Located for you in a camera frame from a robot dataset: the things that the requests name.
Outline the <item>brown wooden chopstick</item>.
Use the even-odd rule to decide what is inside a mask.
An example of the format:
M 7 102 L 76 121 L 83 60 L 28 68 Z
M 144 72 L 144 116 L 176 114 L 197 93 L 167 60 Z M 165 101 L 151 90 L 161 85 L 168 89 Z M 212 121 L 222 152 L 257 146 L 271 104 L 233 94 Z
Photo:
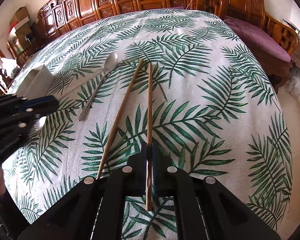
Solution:
M 148 64 L 146 210 L 152 210 L 152 64 Z
M 129 86 L 127 88 L 125 96 L 124 96 L 124 98 L 123 98 L 123 100 L 121 102 L 121 105 L 119 107 L 119 110 L 117 111 L 117 115 L 116 115 L 115 121 L 114 121 L 114 123 L 112 125 L 112 128 L 110 130 L 110 133 L 109 133 L 109 138 L 108 138 L 108 141 L 106 143 L 106 147 L 105 147 L 104 152 L 102 154 L 102 158 L 101 158 L 101 162 L 100 162 L 100 165 L 99 165 L 99 169 L 98 169 L 98 173 L 97 173 L 96 179 L 100 179 L 101 178 L 102 171 L 103 171 L 104 165 L 106 163 L 108 153 L 110 151 L 110 148 L 111 148 L 112 143 L 113 143 L 113 141 L 115 139 L 115 136 L 116 136 L 117 126 L 118 126 L 118 124 L 120 122 L 121 115 L 122 115 L 122 113 L 124 111 L 124 108 L 125 108 L 125 104 L 126 104 L 126 102 L 128 100 L 128 97 L 129 97 L 130 92 L 131 92 L 131 90 L 133 88 L 134 82 L 135 82 L 135 80 L 137 78 L 137 75 L 138 75 L 139 70 L 141 69 L 143 63 L 144 63 L 144 59 L 141 59 L 139 61 L 139 64 L 138 64 L 135 72 L 134 72 L 134 75 L 133 75 L 133 77 L 132 77 L 132 79 L 131 79 L 131 81 L 129 83 Z

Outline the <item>silver metal spoon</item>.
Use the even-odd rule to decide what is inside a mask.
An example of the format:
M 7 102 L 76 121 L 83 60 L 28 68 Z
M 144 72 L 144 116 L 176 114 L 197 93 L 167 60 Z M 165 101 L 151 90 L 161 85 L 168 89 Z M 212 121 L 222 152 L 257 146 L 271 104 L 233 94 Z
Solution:
M 104 83 L 104 81 L 107 79 L 107 77 L 111 73 L 111 71 L 115 69 L 115 67 L 118 64 L 118 61 L 119 61 L 119 56 L 118 56 L 117 52 L 115 52 L 115 51 L 112 52 L 107 57 L 107 59 L 104 63 L 104 76 L 100 80 L 100 83 L 97 85 L 95 90 L 92 92 L 90 98 L 88 99 L 87 103 L 85 104 L 85 107 L 82 109 L 82 111 L 81 111 L 81 113 L 78 117 L 79 121 L 82 121 L 85 118 L 87 112 L 89 111 L 89 108 L 90 108 L 91 104 L 93 103 L 93 100 L 94 100 L 95 95 L 97 94 L 99 88 Z

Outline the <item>silver metal fork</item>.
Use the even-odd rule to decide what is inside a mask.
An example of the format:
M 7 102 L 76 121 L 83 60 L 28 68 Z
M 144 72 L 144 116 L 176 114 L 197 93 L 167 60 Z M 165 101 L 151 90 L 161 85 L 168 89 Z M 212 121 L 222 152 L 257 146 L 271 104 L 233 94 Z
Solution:
M 30 130 L 31 137 L 37 135 L 42 130 L 42 128 L 45 125 L 45 121 L 46 121 L 46 116 L 42 116 L 41 118 L 36 120 L 36 122 L 34 123 L 34 125 Z

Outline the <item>cardboard boxes stack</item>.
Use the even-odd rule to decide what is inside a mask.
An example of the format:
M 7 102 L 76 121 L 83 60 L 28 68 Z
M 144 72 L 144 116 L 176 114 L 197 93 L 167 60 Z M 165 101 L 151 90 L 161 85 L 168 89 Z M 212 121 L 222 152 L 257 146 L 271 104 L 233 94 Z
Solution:
M 26 7 L 20 7 L 10 20 L 8 42 L 27 44 L 26 35 L 32 31 L 29 25 L 30 15 Z

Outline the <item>carved wooden bench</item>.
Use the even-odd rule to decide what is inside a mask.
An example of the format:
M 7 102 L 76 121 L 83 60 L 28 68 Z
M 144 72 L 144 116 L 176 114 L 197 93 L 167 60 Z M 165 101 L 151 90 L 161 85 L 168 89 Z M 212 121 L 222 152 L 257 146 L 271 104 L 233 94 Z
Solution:
M 227 0 L 226 16 L 248 22 L 265 31 L 291 57 L 298 36 L 290 27 L 270 16 L 264 0 Z M 38 11 L 39 37 L 51 42 L 61 35 L 110 16 L 150 9 L 186 9 L 186 0 L 49 0 Z M 250 48 L 275 89 L 290 78 L 291 62 L 277 59 L 259 49 Z

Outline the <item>palm leaf print tablecloth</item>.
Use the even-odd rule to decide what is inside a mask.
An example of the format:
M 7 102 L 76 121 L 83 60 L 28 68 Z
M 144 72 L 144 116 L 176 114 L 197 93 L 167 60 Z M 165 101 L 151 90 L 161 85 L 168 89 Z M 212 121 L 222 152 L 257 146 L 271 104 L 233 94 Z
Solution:
M 119 61 L 104 76 L 112 52 Z M 189 175 L 216 177 L 273 230 L 286 217 L 292 152 L 280 103 L 240 38 L 204 11 L 159 9 L 114 16 L 54 40 L 13 84 L 46 65 L 60 98 L 43 129 L 3 164 L 6 187 L 34 222 L 86 176 L 97 175 L 117 111 L 139 64 L 103 176 L 138 154 L 147 136 L 148 64 L 152 64 L 153 140 Z

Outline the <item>purple bench cushion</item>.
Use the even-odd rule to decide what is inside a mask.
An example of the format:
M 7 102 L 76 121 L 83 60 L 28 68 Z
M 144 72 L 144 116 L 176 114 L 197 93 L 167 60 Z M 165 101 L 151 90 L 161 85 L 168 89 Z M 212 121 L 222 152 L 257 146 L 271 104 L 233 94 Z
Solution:
M 288 53 L 261 28 L 230 16 L 225 16 L 224 22 L 249 48 L 259 49 L 277 59 L 290 62 Z

